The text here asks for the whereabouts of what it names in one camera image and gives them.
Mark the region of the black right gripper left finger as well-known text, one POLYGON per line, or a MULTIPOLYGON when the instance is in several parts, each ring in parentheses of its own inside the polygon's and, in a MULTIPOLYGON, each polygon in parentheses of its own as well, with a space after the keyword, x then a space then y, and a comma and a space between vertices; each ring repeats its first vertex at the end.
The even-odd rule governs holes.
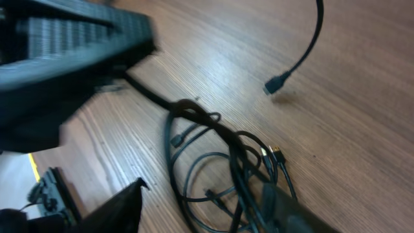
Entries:
POLYGON ((137 233, 142 211, 142 187, 148 189, 139 177, 72 227, 71 232, 137 233))

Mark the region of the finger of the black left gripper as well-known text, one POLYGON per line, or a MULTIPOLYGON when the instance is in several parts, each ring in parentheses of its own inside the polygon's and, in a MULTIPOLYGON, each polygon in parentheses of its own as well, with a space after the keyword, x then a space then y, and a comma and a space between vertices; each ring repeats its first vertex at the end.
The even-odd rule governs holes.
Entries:
POLYGON ((58 147, 60 126, 155 49, 145 14, 87 1, 2 1, 1 149, 58 147))

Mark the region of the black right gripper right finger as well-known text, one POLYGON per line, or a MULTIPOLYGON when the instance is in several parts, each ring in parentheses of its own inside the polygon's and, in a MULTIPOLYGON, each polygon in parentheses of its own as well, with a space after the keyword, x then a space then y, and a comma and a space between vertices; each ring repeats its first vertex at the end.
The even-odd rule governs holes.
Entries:
POLYGON ((270 183, 263 185, 261 214, 266 223, 265 232, 339 233, 282 189, 270 183))

